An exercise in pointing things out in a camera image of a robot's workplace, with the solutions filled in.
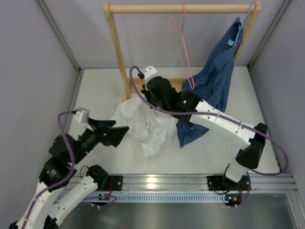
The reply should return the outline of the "white shirt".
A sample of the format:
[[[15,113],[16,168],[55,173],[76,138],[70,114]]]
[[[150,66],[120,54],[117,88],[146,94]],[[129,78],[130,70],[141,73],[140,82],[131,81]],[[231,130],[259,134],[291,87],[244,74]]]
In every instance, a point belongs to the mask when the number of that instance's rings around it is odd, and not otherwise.
[[[168,148],[176,132],[177,119],[152,109],[137,96],[118,104],[112,120],[117,126],[129,127],[128,134],[145,158]]]

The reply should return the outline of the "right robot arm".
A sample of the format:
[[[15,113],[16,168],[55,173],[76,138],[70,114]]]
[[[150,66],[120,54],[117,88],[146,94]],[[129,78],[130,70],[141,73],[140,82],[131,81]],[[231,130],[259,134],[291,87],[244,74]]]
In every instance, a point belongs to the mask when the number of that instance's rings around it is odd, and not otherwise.
[[[180,121],[212,130],[239,147],[239,152],[222,177],[222,185],[226,189],[234,189],[246,172],[258,167],[266,142],[265,124],[244,127],[240,121],[214,108],[196,94],[177,92],[166,78],[151,76],[142,79],[141,92],[153,106]]]

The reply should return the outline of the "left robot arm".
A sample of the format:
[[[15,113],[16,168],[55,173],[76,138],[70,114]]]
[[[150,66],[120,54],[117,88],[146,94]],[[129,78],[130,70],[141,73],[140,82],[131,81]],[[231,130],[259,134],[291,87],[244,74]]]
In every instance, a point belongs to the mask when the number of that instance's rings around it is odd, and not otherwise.
[[[93,165],[78,185],[62,200],[55,201],[77,172],[76,165],[98,144],[117,147],[129,131],[127,126],[116,127],[114,120],[94,120],[80,114],[74,120],[84,126],[84,132],[77,139],[69,134],[55,138],[49,149],[51,158],[44,164],[31,203],[22,218],[10,224],[11,229],[57,229],[91,192],[109,184],[108,172]]]

